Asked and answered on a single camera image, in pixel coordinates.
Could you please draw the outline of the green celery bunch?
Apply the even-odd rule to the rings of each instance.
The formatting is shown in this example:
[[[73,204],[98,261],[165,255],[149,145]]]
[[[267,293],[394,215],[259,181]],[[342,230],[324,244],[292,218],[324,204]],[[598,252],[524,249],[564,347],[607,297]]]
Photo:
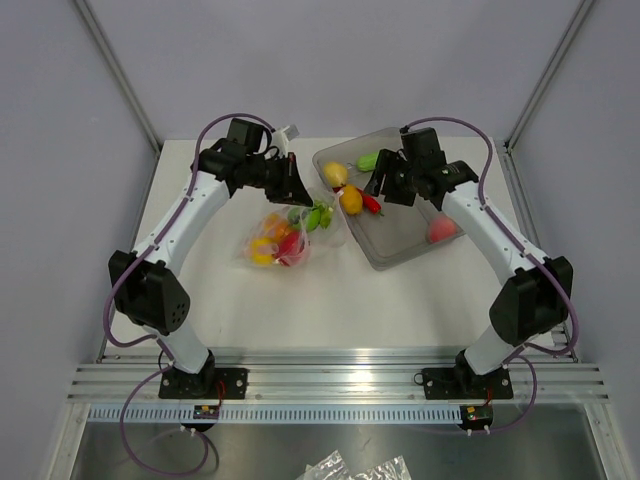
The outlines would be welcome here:
[[[315,202],[308,217],[308,230],[327,229],[332,223],[333,212],[332,206],[320,201]]]

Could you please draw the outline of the red chili pepper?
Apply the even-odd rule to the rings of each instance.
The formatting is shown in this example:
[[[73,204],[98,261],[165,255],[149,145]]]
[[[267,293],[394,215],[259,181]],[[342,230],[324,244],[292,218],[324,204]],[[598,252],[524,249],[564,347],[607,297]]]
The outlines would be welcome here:
[[[338,199],[339,199],[339,192],[341,190],[342,187],[339,188],[332,188],[332,190],[338,195]],[[358,187],[356,187],[359,192],[362,195],[362,199],[363,199],[363,211],[368,211],[369,213],[373,214],[373,215],[381,215],[382,214],[382,207],[381,205],[378,203],[377,200],[375,200],[372,196],[364,193],[361,189],[359,189]]]

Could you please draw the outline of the orange yellow mango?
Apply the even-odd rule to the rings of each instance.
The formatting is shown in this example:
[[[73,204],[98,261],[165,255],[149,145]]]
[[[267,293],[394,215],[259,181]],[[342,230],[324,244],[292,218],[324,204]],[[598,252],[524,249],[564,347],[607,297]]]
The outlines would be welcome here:
[[[288,219],[278,212],[270,213],[263,219],[262,230],[266,238],[276,243],[292,232]]]

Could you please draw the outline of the clear zip top bag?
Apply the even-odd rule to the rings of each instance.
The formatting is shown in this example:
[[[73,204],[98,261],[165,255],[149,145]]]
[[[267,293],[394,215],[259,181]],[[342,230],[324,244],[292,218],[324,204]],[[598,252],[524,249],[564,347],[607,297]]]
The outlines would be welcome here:
[[[346,222],[335,194],[312,189],[310,207],[273,205],[239,243],[234,262],[249,268],[295,268],[346,242]]]

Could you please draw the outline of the red bell pepper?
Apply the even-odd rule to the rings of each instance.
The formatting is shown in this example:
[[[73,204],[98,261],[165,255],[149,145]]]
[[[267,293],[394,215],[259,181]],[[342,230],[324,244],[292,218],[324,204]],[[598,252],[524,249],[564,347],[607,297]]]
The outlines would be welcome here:
[[[308,255],[308,239],[301,231],[291,231],[278,243],[277,262],[285,267],[301,264]]]

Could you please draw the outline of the yellow bell pepper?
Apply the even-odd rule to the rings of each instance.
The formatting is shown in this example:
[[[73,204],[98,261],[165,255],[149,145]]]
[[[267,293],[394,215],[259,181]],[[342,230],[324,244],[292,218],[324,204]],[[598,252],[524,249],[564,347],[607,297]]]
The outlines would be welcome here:
[[[277,244],[270,238],[254,238],[249,246],[250,260],[260,266],[271,265],[277,251]]]

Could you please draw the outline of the green toy watermelon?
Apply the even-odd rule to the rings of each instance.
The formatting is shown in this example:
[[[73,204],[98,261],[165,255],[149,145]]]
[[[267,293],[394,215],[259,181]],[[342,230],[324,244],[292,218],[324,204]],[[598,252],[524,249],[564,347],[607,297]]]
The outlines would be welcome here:
[[[319,208],[294,207],[287,214],[289,226],[296,231],[313,232],[320,225]]]

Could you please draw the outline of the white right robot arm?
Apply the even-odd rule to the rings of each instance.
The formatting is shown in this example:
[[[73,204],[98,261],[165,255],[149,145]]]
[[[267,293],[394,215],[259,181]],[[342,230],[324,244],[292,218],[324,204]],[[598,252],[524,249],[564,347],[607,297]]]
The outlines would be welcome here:
[[[485,172],[466,162],[447,160],[436,131],[407,125],[399,150],[383,149],[365,187],[387,203],[411,206],[430,202],[453,220],[483,254],[501,289],[489,308],[489,327],[456,359],[454,384],[476,396],[489,374],[504,366],[532,339],[566,319],[575,319],[570,295],[573,268],[552,258],[520,233],[485,192]]]

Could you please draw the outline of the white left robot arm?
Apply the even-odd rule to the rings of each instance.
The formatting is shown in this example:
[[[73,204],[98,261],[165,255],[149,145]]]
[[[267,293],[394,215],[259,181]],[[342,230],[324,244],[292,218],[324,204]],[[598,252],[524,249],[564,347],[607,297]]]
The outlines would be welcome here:
[[[297,167],[294,125],[279,129],[246,113],[226,114],[225,137],[203,148],[197,138],[190,177],[160,223],[130,252],[115,251],[108,264],[112,289],[104,309],[116,309],[156,341],[171,365],[183,372],[181,386],[195,398],[215,388],[205,367],[211,353],[187,322],[190,297],[178,276],[209,220],[244,187],[260,189],[275,204],[310,207],[312,198]]]

